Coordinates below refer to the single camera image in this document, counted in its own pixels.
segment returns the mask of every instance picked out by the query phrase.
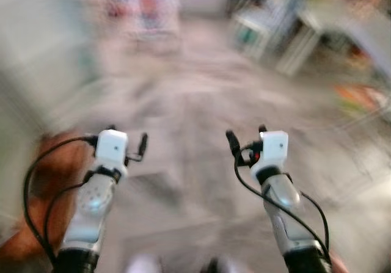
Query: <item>black cable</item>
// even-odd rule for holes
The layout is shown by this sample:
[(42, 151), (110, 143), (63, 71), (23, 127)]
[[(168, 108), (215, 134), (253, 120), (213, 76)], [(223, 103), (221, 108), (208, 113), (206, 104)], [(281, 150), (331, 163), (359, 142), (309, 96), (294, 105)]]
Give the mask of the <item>black cable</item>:
[(90, 137), (74, 137), (72, 139), (68, 139), (68, 140), (65, 140), (53, 147), (51, 147), (49, 150), (43, 152), (29, 167), (29, 169), (27, 170), (26, 172), (26, 176), (24, 178), (24, 183), (23, 183), (23, 212), (24, 212), (24, 218), (26, 219), (26, 223), (28, 225), (28, 227), (30, 228), (32, 234), (35, 236), (35, 238), (37, 239), (37, 241), (39, 242), (39, 244), (43, 247), (45, 253), (47, 254), (51, 264), (54, 266), (55, 262), (56, 262), (56, 256), (53, 252), (53, 249), (51, 248), (51, 246), (49, 245), (49, 243), (47, 243), (41, 236), (41, 234), (39, 233), (39, 231), (37, 230), (37, 227), (35, 227), (32, 219), (31, 219), (31, 215), (30, 215), (30, 210), (29, 210), (29, 190), (30, 190), (30, 181), (31, 181), (31, 176), (32, 176), (32, 172), (33, 170), (35, 169), (35, 167), (37, 166), (37, 164), (44, 158), (46, 157), (47, 155), (49, 155), (50, 153), (52, 153), (54, 150), (58, 149), (59, 147), (62, 147), (66, 144), (69, 144), (71, 142), (76, 142), (76, 141), (86, 141), (86, 142), (89, 142), (89, 140), (91, 140)]
[(74, 184), (72, 186), (69, 186), (67, 187), (66, 189), (63, 189), (62, 191), (60, 191), (57, 195), (54, 196), (54, 198), (52, 199), (52, 201), (50, 202), (50, 205), (48, 207), (48, 209), (46, 210), (46, 213), (45, 213), (45, 219), (43, 221), (43, 239), (44, 241), (46, 241), (49, 246), (52, 248), (50, 242), (49, 242), (49, 233), (48, 233), (48, 227), (49, 227), (49, 219), (50, 219), (50, 214), (51, 214), (51, 210), (53, 209), (54, 205), (56, 204), (56, 202), (68, 191), (71, 191), (72, 189), (77, 189), (81, 186), (83, 186), (84, 183), (79, 183), (79, 184)]
[(311, 198), (309, 195), (303, 192), (300, 193), (303, 197), (305, 197), (308, 201), (310, 201), (319, 211), (319, 214), (322, 217), (323, 227), (324, 227), (324, 245), (326, 246), (327, 250), (329, 250), (329, 224), (327, 223), (326, 215), (324, 215), (322, 208), (313, 198)]
[(324, 245), (324, 243), (322, 242), (322, 240), (319, 238), (319, 236), (307, 225), (304, 223), (303, 220), (301, 220), (300, 218), (298, 218), (298, 216), (294, 215), (291, 211), (287, 210), (285, 207), (283, 207), (282, 205), (278, 204), (277, 202), (273, 201), (272, 199), (268, 198), (268, 197), (265, 197), (263, 194), (261, 194), (260, 192), (258, 192), (256, 189), (254, 189), (253, 187), (249, 186), (240, 176), (239, 174), (239, 170), (238, 170), (238, 161), (239, 161), (239, 158), (242, 154), (242, 152), (244, 150), (247, 150), (247, 149), (250, 149), (249, 146), (245, 146), (243, 148), (240, 149), (239, 152), (237, 152), (237, 154), (235, 155), (235, 163), (233, 165), (233, 168), (235, 170), (235, 174), (236, 174), (236, 177), (238, 178), (238, 180), (240, 181), (240, 183), (246, 188), (248, 189), (249, 191), (251, 191), (252, 193), (254, 193), (255, 195), (261, 197), (264, 201), (268, 202), (269, 204), (277, 207), (278, 209), (280, 209), (281, 211), (283, 211), (284, 213), (286, 213), (287, 215), (289, 215), (290, 217), (292, 217), (294, 220), (296, 220), (300, 225), (302, 225), (314, 238), (316, 241), (319, 242), (321, 248), (322, 248), (322, 251), (324, 253), (324, 256), (326, 257), (327, 261), (331, 263), (331, 258), (330, 258), (330, 255), (329, 255), (329, 251), (327, 249), (327, 247)]

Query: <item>floor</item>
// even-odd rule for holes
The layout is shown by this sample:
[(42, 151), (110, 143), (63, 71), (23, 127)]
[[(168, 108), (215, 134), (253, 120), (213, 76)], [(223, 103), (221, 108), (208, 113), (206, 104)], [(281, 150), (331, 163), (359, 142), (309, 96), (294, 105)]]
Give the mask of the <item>floor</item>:
[[(226, 21), (190, 18), (182, 32), (178, 54), (135, 54), (121, 34), (100, 42), (106, 98), (84, 127), (116, 123), (130, 150), (145, 131), (149, 145), (117, 188), (97, 272), (122, 272), (140, 252), (161, 255), (167, 272), (197, 272), (216, 254), (254, 272), (285, 272), (262, 202), (237, 182), (225, 138), (232, 129), (243, 143), (256, 139), (260, 123), (289, 133), (286, 170), (324, 207), (331, 247), (350, 271), (386, 268), (391, 129), (378, 118), (349, 123), (337, 107), (331, 86), (352, 70), (319, 51), (288, 79), (231, 49)], [(322, 235), (319, 215), (306, 211)]]

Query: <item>gray tiled floor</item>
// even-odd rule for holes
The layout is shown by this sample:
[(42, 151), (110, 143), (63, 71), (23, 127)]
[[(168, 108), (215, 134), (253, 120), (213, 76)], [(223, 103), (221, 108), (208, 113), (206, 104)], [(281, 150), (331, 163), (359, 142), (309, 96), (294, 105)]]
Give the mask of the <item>gray tiled floor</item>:
[[(331, 127), (346, 120), (331, 85), (352, 74), (324, 53), (289, 80), (234, 52), (225, 33), (224, 21), (186, 20), (175, 56), (101, 42), (107, 99), (85, 127), (114, 122), (131, 148), (143, 131), (150, 143), (118, 188), (97, 272), (120, 272), (137, 252), (161, 254), (172, 272), (195, 272), (216, 253), (254, 272), (285, 272), (261, 201), (235, 180), (225, 141), (227, 128), (256, 139), (259, 123), (290, 133), (287, 170), (325, 207), (332, 246), (351, 272), (379, 272), (390, 253), (389, 127)], [(310, 207), (307, 218), (322, 233)]]

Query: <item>chair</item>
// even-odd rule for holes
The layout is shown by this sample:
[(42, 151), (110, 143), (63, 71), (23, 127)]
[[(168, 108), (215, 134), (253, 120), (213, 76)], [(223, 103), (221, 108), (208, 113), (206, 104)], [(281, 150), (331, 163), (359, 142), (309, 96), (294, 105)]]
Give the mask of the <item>chair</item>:
[(303, 0), (266, 0), (262, 7), (242, 9), (232, 20), (235, 38), (243, 31), (251, 32), (253, 42), (244, 45), (244, 52), (259, 60), (268, 47), (277, 48), (290, 32), (296, 9)]

